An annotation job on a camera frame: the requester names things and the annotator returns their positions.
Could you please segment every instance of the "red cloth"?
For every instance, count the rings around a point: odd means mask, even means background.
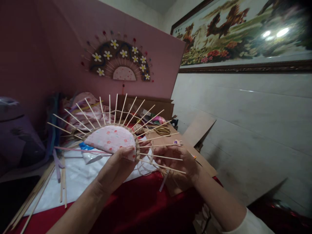
[[[194,188],[174,197],[167,187],[159,188],[159,172],[123,183],[109,198],[90,233],[178,233],[201,211],[203,200]],[[25,234],[46,233],[65,213],[64,206],[34,214]],[[19,234],[28,217],[15,230]]]

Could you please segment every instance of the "painting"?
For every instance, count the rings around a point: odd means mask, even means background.
[[[311,71],[310,21],[300,0],[205,0],[171,28],[179,72]]]

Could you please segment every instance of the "white sleeve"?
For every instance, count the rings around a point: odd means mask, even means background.
[[[247,209],[243,222],[233,231],[222,232],[223,234],[274,234],[267,225]]]

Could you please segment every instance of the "right hand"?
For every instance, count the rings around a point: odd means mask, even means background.
[[[183,161],[178,161],[173,159],[154,157],[155,162],[159,165],[185,172],[186,176],[192,181],[193,184],[197,181],[200,172],[200,166],[186,148],[181,146],[156,147],[153,154],[169,158],[183,159]]]

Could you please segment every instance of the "pink polka dot fabric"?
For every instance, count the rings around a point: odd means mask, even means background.
[[[134,150],[126,157],[134,161],[136,157],[136,141],[131,132],[124,127],[108,125],[91,133],[85,144],[96,149],[114,154],[121,147],[133,146]]]

